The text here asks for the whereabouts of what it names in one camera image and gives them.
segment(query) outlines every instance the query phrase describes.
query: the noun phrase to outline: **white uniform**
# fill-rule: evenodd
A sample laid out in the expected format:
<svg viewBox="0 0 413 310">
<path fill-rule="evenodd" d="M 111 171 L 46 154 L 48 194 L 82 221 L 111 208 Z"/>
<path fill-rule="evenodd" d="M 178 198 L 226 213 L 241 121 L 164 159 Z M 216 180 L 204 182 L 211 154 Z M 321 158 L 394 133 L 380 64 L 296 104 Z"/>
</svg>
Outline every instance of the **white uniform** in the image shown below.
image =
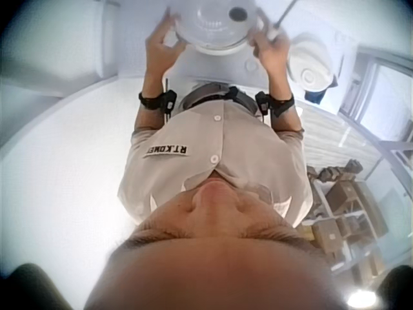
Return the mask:
<svg viewBox="0 0 413 310">
<path fill-rule="evenodd" d="M 302 133 L 276 134 L 246 108 L 223 100 L 184 111 L 161 130 L 135 132 L 119 198 L 139 223 L 214 170 L 258 193 L 294 227 L 311 208 Z"/>
</svg>

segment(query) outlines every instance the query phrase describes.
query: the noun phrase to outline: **white panel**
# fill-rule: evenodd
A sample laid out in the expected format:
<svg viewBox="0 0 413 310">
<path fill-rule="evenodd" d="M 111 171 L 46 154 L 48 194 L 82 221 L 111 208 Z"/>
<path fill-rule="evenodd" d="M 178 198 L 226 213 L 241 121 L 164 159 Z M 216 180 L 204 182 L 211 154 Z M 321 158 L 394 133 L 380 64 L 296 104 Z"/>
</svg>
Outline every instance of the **white panel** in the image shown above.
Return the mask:
<svg viewBox="0 0 413 310">
<path fill-rule="evenodd" d="M 133 228 L 117 188 L 141 87 L 121 80 L 66 99 L 2 149 L 2 273 L 35 263 L 74 309 L 83 308 Z"/>
<path fill-rule="evenodd" d="M 25 88 L 67 96 L 97 81 L 99 3 L 27 1 L 2 42 L 2 75 Z"/>
</svg>

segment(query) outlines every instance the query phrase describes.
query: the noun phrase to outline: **wrist strap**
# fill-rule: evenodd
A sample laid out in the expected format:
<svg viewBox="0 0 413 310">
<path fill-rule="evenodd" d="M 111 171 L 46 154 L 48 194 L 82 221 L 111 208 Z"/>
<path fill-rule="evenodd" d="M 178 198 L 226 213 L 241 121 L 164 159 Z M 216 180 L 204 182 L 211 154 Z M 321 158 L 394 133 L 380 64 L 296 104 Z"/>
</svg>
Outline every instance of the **wrist strap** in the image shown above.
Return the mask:
<svg viewBox="0 0 413 310">
<path fill-rule="evenodd" d="M 142 93 L 139 94 L 139 100 L 142 105 L 148 110 L 158 110 L 161 109 L 166 115 L 171 114 L 175 107 L 177 94 L 173 90 L 168 90 L 163 94 L 159 95 L 157 98 L 144 98 Z"/>
<path fill-rule="evenodd" d="M 263 116 L 267 116 L 268 110 L 271 110 L 277 118 L 296 104 L 294 95 L 292 95 L 290 100 L 277 100 L 271 95 L 264 94 L 264 92 L 259 92 L 256 95 L 256 101 Z"/>
</svg>

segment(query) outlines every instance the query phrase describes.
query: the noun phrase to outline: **cardboard box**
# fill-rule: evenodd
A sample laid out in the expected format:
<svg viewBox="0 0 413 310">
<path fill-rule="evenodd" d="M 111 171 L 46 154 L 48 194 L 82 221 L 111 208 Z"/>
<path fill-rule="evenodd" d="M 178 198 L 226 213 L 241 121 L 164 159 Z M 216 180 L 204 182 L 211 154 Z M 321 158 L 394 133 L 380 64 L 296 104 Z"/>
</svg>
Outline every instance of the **cardboard box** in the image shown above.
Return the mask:
<svg viewBox="0 0 413 310">
<path fill-rule="evenodd" d="M 384 236 L 388 233 L 388 227 L 367 184 L 365 182 L 353 182 L 353 186 L 361 202 L 361 207 L 366 211 L 377 237 Z"/>
<path fill-rule="evenodd" d="M 312 226 L 312 232 L 315 241 L 325 253 L 337 252 L 343 247 L 340 230 L 333 218 L 316 222 Z"/>
<path fill-rule="evenodd" d="M 352 202 L 358 200 L 357 192 L 354 190 L 351 182 L 337 182 L 327 193 L 325 198 L 330 205 L 331 211 L 335 214 L 343 214 L 351 206 Z"/>
<path fill-rule="evenodd" d="M 357 234 L 360 232 L 360 224 L 355 216 L 350 216 L 347 219 L 348 227 L 350 228 L 351 234 Z"/>
<path fill-rule="evenodd" d="M 379 249 L 373 250 L 367 257 L 372 270 L 373 276 L 379 276 L 386 270 L 385 263 L 383 262 L 383 257 Z"/>
<path fill-rule="evenodd" d="M 346 217 L 344 216 L 339 217 L 338 219 L 336 219 L 336 223 L 340 231 L 341 237 L 343 237 L 343 239 L 352 235 L 351 226 L 348 223 L 348 220 Z"/>
<path fill-rule="evenodd" d="M 306 226 L 306 225 L 298 225 L 296 227 L 296 231 L 300 235 L 300 237 L 304 238 L 307 241 L 312 241 L 314 240 L 314 234 L 312 233 L 312 228 L 311 226 Z"/>
<path fill-rule="evenodd" d="M 330 267 L 336 266 L 338 264 L 344 264 L 346 261 L 346 257 L 343 254 L 342 250 L 339 250 L 333 253 L 328 253 L 326 255 L 326 259 Z"/>
<path fill-rule="evenodd" d="M 367 286 L 373 279 L 372 270 L 368 262 L 368 258 L 364 257 L 357 265 L 351 268 L 354 283 L 361 287 Z"/>
</svg>

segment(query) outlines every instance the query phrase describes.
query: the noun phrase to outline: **name patch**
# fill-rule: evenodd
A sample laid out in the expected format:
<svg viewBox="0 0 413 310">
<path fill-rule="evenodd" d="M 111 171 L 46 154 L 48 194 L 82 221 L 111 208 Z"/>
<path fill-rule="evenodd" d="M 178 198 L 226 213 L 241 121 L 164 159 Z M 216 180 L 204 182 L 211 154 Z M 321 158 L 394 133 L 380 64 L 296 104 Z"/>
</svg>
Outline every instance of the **name patch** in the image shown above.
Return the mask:
<svg viewBox="0 0 413 310">
<path fill-rule="evenodd" d="M 151 147 L 148 149 L 145 156 L 153 155 L 188 156 L 188 147 L 185 145 L 160 145 L 158 147 Z"/>
</svg>

